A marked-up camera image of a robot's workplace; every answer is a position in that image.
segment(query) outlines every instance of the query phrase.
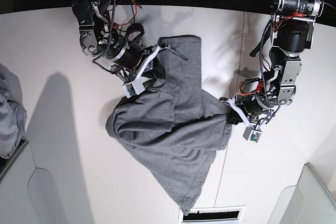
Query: vent grille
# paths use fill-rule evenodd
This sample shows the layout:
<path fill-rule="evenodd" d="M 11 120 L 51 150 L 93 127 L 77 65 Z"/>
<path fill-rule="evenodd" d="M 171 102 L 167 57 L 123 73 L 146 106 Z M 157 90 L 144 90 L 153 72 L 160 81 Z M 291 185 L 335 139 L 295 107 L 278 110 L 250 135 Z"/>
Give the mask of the vent grille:
<path fill-rule="evenodd" d="M 180 213 L 181 224 L 231 224 L 238 223 L 245 206 L 224 208 L 194 208 L 190 214 L 184 216 Z"/>

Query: screw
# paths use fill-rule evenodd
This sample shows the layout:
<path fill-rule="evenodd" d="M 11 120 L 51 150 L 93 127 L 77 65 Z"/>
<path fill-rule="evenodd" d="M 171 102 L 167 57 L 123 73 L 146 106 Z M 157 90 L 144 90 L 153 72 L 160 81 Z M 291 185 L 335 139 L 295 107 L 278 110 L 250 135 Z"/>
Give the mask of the screw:
<path fill-rule="evenodd" d="M 88 49 L 89 49 L 90 52 L 94 52 L 96 48 L 94 46 L 89 46 Z"/>

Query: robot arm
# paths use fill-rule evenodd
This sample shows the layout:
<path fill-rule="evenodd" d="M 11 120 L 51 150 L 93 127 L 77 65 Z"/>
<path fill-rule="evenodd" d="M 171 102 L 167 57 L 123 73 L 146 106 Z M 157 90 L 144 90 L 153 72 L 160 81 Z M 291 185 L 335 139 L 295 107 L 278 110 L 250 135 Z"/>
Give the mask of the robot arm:
<path fill-rule="evenodd" d="M 129 98 L 144 91 L 141 76 L 158 78 L 164 69 L 155 58 L 156 47 L 142 48 L 144 28 L 141 24 L 130 25 L 122 35 L 114 26 L 114 11 L 110 17 L 107 8 L 116 0 L 71 0 L 72 11 L 79 25 L 79 43 L 83 53 L 94 57 L 93 63 L 103 70 L 115 74 L 123 82 L 123 90 Z M 105 57 L 113 64 L 110 69 L 97 61 Z"/>
<path fill-rule="evenodd" d="M 258 142 L 262 127 L 269 123 L 282 105 L 290 105 L 296 93 L 295 81 L 301 70 L 300 53 L 310 49 L 317 17 L 322 14 L 323 0 L 273 0 L 271 20 L 265 27 L 259 45 L 251 52 L 258 55 L 261 78 L 244 80 L 238 87 L 239 95 L 221 98 L 232 110 L 228 122 L 244 122 L 244 138 Z M 264 67 L 263 46 L 270 37 L 271 66 Z M 244 93 L 249 83 L 257 82 L 256 90 Z"/>

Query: gray cloth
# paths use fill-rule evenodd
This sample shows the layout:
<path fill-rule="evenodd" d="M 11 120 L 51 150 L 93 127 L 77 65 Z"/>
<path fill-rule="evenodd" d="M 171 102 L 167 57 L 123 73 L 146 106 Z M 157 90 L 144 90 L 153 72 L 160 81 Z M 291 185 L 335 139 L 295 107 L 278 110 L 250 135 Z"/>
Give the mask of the gray cloth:
<path fill-rule="evenodd" d="M 10 158 L 18 147 L 26 125 L 26 111 L 15 101 L 9 101 L 10 96 L 7 81 L 0 76 L 0 157 Z"/>
<path fill-rule="evenodd" d="M 166 77 L 137 97 L 123 98 L 106 129 L 188 214 L 216 150 L 227 145 L 231 125 L 226 123 L 227 108 L 201 89 L 201 39 L 161 38 L 160 44 L 178 52 L 158 55 Z"/>

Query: white surface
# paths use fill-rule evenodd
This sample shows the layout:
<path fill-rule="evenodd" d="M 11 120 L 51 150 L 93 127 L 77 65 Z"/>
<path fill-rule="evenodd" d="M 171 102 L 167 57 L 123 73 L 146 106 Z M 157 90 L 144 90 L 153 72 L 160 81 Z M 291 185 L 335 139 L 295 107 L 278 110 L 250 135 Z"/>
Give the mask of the white surface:
<path fill-rule="evenodd" d="M 28 182 L 28 193 L 41 224 L 68 224 L 49 171 L 35 169 Z"/>
<path fill-rule="evenodd" d="M 118 7 L 116 22 L 130 15 L 129 7 Z M 144 6 L 137 21 L 146 45 L 160 36 L 200 36 L 203 88 L 228 96 L 243 13 Z M 178 206 L 107 135 L 105 122 L 123 96 L 122 82 L 82 54 L 71 8 L 0 15 L 0 30 L 6 31 L 0 33 L 0 61 L 20 79 L 36 166 L 51 172 L 68 222 L 177 223 Z M 218 152 L 195 207 L 214 207 L 225 153 Z"/>
<path fill-rule="evenodd" d="M 268 15 L 245 13 L 240 70 L 246 77 L 259 71 L 258 59 L 249 53 L 258 44 L 268 20 Z M 268 222 L 281 191 L 297 184 L 304 164 L 335 128 L 336 106 L 330 102 L 336 95 L 330 88 L 336 78 L 334 34 L 335 28 L 316 24 L 312 49 L 301 54 L 302 71 L 293 104 L 280 109 L 264 127 L 257 144 L 242 138 L 243 125 L 234 128 L 216 206 L 246 205 L 243 223 Z M 264 48 L 266 55 L 269 44 Z M 323 97 L 323 102 L 314 102 L 317 97 Z M 333 143 L 329 160 L 331 155 L 335 160 L 334 147 Z M 335 168 L 335 162 L 329 167 Z"/>
<path fill-rule="evenodd" d="M 117 22 L 127 19 L 125 10 L 130 17 L 129 7 L 118 7 Z M 138 16 L 146 45 L 160 36 L 202 38 L 203 88 L 217 98 L 236 88 L 241 46 L 240 69 L 255 71 L 246 77 L 258 73 L 258 60 L 249 53 L 268 19 L 172 6 L 145 6 Z M 0 15 L 0 29 L 6 31 L 0 33 L 0 61 L 20 79 L 36 165 L 52 173 L 68 222 L 177 223 L 177 205 L 104 129 L 123 96 L 122 82 L 82 54 L 71 9 Z M 312 49 L 301 54 L 294 102 L 264 127 L 258 144 L 243 139 L 244 125 L 234 127 L 228 149 L 219 152 L 211 166 L 196 208 L 246 205 L 242 223 L 265 224 L 280 193 L 297 184 L 307 161 L 318 164 L 318 173 L 323 170 L 322 179 L 336 191 L 334 34 L 335 28 L 316 25 Z M 314 102 L 318 96 L 322 103 Z"/>
<path fill-rule="evenodd" d="M 27 185 L 35 164 L 27 144 L 0 180 L 0 223 L 40 224 Z"/>
<path fill-rule="evenodd" d="M 296 188 L 296 186 L 290 186 L 281 192 L 268 224 L 280 224 Z"/>

